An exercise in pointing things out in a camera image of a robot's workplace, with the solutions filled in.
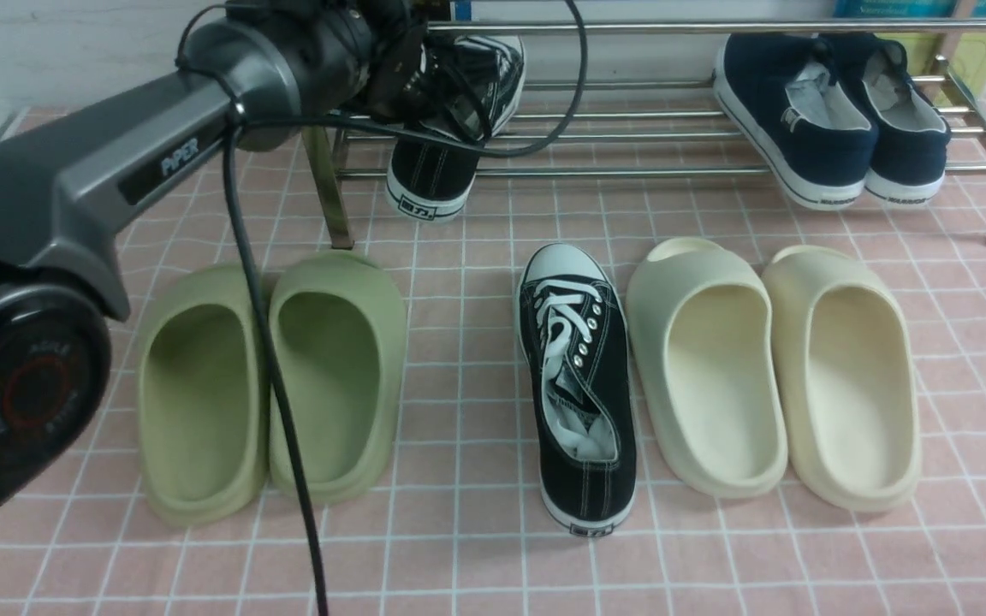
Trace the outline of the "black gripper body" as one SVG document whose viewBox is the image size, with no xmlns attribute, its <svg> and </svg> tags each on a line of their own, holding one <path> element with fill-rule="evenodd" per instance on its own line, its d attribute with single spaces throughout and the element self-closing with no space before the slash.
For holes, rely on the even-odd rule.
<svg viewBox="0 0 986 616">
<path fill-rule="evenodd" d="M 376 36 L 356 110 L 387 122 L 430 116 L 428 23 L 453 20 L 454 1 L 357 1 L 356 8 Z"/>
</svg>

